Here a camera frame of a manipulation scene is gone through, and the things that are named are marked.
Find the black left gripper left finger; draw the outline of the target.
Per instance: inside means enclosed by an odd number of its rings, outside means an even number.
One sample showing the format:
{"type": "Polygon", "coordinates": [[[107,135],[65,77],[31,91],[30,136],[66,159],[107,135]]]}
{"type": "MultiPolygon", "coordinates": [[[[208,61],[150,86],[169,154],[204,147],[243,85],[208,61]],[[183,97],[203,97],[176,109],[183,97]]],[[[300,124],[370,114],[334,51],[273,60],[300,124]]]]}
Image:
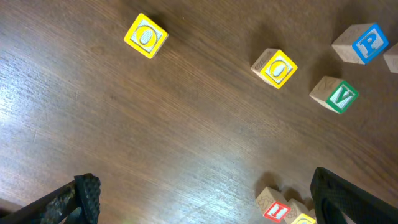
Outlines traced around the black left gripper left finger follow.
{"type": "Polygon", "coordinates": [[[1,223],[97,224],[100,215],[100,179],[91,173],[74,180],[20,210],[1,218],[1,223]]]}

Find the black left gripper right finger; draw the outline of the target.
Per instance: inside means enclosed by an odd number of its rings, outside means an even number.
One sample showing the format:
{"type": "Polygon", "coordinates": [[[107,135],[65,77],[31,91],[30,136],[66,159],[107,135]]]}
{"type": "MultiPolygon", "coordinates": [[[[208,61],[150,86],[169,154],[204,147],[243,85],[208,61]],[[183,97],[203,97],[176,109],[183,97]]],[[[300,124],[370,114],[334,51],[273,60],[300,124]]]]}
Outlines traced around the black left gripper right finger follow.
{"type": "Polygon", "coordinates": [[[319,224],[397,223],[397,209],[324,167],[317,167],[310,184],[319,224]]]}

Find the yellow C block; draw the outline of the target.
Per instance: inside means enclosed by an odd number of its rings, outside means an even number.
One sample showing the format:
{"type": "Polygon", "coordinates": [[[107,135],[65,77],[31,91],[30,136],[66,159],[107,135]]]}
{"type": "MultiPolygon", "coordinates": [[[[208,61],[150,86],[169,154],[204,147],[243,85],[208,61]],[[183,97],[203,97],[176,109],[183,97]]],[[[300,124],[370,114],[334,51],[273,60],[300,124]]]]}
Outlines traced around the yellow C block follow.
{"type": "Polygon", "coordinates": [[[295,199],[288,201],[290,212],[284,217],[287,224],[316,224],[315,211],[309,210],[304,204],[295,199]]]}

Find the red letter I block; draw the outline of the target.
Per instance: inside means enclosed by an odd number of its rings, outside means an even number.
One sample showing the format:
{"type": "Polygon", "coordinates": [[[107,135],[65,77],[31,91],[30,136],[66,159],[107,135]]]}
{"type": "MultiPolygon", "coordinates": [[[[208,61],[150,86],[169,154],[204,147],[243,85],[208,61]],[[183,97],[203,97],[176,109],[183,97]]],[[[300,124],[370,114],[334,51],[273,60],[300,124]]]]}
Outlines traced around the red letter I block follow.
{"type": "Polygon", "coordinates": [[[262,212],[262,216],[276,223],[291,211],[284,196],[277,190],[266,187],[256,198],[256,203],[262,212]]]}

